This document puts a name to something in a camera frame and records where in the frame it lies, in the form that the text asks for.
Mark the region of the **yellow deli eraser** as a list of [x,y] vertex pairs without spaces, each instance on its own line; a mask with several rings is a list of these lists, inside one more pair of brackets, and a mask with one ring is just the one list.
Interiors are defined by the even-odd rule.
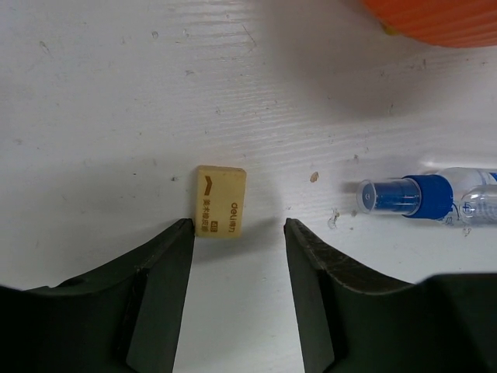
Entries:
[[247,173],[244,169],[201,165],[196,171],[195,234],[234,239],[242,235]]

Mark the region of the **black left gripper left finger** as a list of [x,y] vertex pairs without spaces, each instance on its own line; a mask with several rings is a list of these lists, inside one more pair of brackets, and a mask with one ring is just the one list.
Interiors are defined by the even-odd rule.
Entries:
[[56,287],[1,289],[3,372],[170,372],[193,222]]

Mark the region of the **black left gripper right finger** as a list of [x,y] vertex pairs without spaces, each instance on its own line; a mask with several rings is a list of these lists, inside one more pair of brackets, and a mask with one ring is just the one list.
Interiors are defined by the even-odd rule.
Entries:
[[307,372],[494,372],[496,275],[389,277],[289,218],[287,262]]

